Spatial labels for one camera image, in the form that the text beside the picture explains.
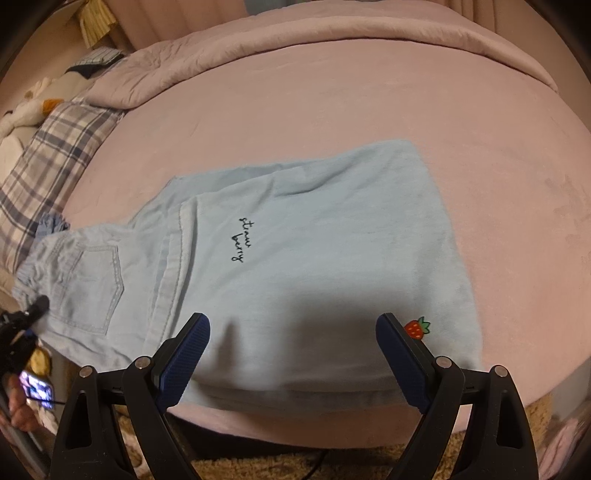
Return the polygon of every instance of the plaid pillow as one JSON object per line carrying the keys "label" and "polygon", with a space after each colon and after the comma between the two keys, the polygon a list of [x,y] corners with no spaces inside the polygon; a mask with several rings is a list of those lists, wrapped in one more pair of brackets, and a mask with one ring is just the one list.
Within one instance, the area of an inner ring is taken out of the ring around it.
{"label": "plaid pillow", "polygon": [[60,213],[120,110],[63,102],[35,133],[0,189],[0,265],[16,272],[44,212]]}

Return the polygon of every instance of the yellow cloth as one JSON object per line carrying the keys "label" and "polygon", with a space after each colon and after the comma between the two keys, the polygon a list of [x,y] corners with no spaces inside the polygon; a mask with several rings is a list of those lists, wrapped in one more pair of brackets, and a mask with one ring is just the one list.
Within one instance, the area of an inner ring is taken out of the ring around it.
{"label": "yellow cloth", "polygon": [[117,24],[117,19],[103,0],[87,1],[78,11],[78,19],[84,43],[88,48],[96,45]]}

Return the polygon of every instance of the screw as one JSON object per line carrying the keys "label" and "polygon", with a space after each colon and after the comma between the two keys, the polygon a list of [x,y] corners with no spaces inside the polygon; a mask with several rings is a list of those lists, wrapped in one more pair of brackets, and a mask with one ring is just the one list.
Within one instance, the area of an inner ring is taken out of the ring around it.
{"label": "screw", "polygon": [[94,370],[94,369],[93,369],[91,366],[89,366],[89,365],[86,365],[85,367],[82,367],[82,368],[80,368],[79,375],[80,375],[82,378],[89,377],[89,376],[92,374],[93,370]]}
{"label": "screw", "polygon": [[452,365],[452,361],[446,356],[438,356],[435,359],[435,363],[441,368],[450,368]]}
{"label": "screw", "polygon": [[134,362],[134,365],[137,368],[142,369],[148,367],[151,362],[152,359],[149,356],[141,356]]}
{"label": "screw", "polygon": [[503,367],[502,365],[497,365],[495,368],[495,373],[497,375],[499,375],[499,377],[506,377],[507,375],[509,375],[509,371]]}

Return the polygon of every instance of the pink bedsheet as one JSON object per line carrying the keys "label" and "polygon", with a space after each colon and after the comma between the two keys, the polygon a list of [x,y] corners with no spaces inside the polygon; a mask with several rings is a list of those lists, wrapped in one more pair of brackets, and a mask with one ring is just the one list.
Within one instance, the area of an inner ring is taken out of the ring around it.
{"label": "pink bedsheet", "polygon": [[[480,31],[448,9],[428,10],[440,31],[450,22]],[[532,76],[476,53],[357,38],[222,62],[130,111],[64,214],[74,228],[125,221],[171,176],[411,140],[452,220],[485,364],[507,366],[529,403],[591,354],[591,134],[539,66]],[[187,404],[175,412],[220,432],[318,447],[397,443],[418,420],[406,405],[303,419]]]}

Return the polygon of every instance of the strawberry embroidery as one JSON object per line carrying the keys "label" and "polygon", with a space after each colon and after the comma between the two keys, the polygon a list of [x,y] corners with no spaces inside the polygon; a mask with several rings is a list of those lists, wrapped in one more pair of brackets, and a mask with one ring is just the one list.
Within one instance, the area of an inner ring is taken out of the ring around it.
{"label": "strawberry embroidery", "polygon": [[425,317],[420,317],[418,320],[411,320],[404,329],[410,335],[410,338],[415,340],[422,340],[426,333],[429,333],[429,325],[431,322],[425,322]]}

